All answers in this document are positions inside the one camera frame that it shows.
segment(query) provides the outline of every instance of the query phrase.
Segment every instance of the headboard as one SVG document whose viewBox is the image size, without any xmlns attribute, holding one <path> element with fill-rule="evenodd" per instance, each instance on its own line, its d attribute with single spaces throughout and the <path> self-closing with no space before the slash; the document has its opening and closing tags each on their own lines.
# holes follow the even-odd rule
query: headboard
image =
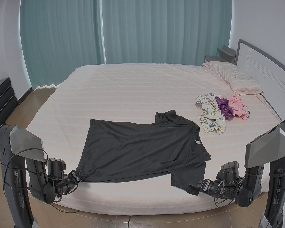
<svg viewBox="0 0 285 228">
<path fill-rule="evenodd" d="M 285 66 L 259 48 L 239 39 L 235 65 L 263 88 L 263 97 L 285 120 Z"/>
</svg>

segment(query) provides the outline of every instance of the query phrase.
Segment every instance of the floor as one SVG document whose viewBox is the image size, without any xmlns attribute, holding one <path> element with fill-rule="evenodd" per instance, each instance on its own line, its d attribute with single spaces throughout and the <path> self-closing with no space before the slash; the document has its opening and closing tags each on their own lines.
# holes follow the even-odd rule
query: floor
<svg viewBox="0 0 285 228">
<path fill-rule="evenodd" d="M 6 121 L 9 125 L 26 128 L 39 108 L 53 94 L 55 88 L 43 88 L 33 91 L 21 105 L 13 111 Z M 130 228 L 256 228 L 261 214 L 265 210 L 267 194 L 262 193 L 252 205 L 241 208 L 236 204 L 224 208 L 216 208 L 198 213 L 179 215 L 140 215 L 132 216 Z M 33 215 L 37 218 L 40 228 L 127 228 L 129 216 L 102 215 L 80 211 L 78 213 L 62 213 L 32 196 L 30 204 Z M 65 211 L 74 211 L 56 205 Z M 0 228 L 12 228 L 14 222 L 0 184 Z"/>
</svg>

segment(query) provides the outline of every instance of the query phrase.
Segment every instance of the teal curtain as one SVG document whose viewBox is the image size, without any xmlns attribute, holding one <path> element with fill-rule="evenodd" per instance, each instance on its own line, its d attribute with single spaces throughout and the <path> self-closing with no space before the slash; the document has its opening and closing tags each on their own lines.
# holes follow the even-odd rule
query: teal curtain
<svg viewBox="0 0 285 228">
<path fill-rule="evenodd" d="M 94 0 L 22 0 L 20 32 L 33 89 L 58 85 L 77 67 L 102 64 Z"/>
<path fill-rule="evenodd" d="M 106 63 L 201 65 L 229 44 L 231 0 L 103 0 Z"/>
</svg>

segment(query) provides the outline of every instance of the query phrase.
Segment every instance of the mattress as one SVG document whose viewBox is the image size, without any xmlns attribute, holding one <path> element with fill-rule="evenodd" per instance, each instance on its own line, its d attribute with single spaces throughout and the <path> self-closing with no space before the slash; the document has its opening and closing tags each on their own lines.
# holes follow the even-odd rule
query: mattress
<svg viewBox="0 0 285 228">
<path fill-rule="evenodd" d="M 195 99 L 205 93 L 225 95 L 230 87 L 209 69 L 178 64 L 107 64 L 77 68 L 40 108 L 27 130 L 40 137 L 49 157 L 75 169 L 85 144 L 90 119 L 153 123 L 155 113 L 176 110 L 200 126 Z M 251 116 L 227 121 L 222 135 L 200 131 L 211 155 L 205 178 L 215 180 L 221 165 L 240 164 L 245 173 L 245 145 L 280 120 L 261 95 L 242 95 Z M 265 165 L 262 191 L 268 191 L 269 164 Z M 177 214 L 215 208 L 213 198 L 190 195 L 171 186 L 170 174 L 123 183 L 79 183 L 63 196 L 60 205 L 81 211 L 118 214 Z"/>
</svg>

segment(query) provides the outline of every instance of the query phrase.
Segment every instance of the gray headboard frame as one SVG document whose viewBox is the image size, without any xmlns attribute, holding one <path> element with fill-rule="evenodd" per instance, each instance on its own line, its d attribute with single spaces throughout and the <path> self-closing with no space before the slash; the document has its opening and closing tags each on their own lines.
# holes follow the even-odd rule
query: gray headboard frame
<svg viewBox="0 0 285 228">
<path fill-rule="evenodd" d="M 258 47 L 242 40 L 239 39 L 239 44 L 237 47 L 237 56 L 235 58 L 235 65 L 237 65 L 237 61 L 239 58 L 239 49 L 240 49 L 240 45 L 245 44 L 246 46 L 254 49 L 255 51 L 259 52 L 260 54 L 262 54 L 263 56 L 265 56 L 266 58 L 268 58 L 269 60 L 271 60 L 272 62 L 274 62 L 276 65 L 278 65 L 280 68 L 282 68 L 285 71 L 285 65 L 283 65 L 281 62 L 279 62 L 277 59 L 275 59 L 274 57 L 272 57 L 271 55 L 267 54 L 266 52 L 262 51 L 261 49 L 259 49 Z M 272 107 L 272 105 L 267 101 L 267 99 L 264 97 L 264 99 L 266 100 L 266 102 L 271 106 L 271 108 L 275 111 L 275 109 Z"/>
</svg>

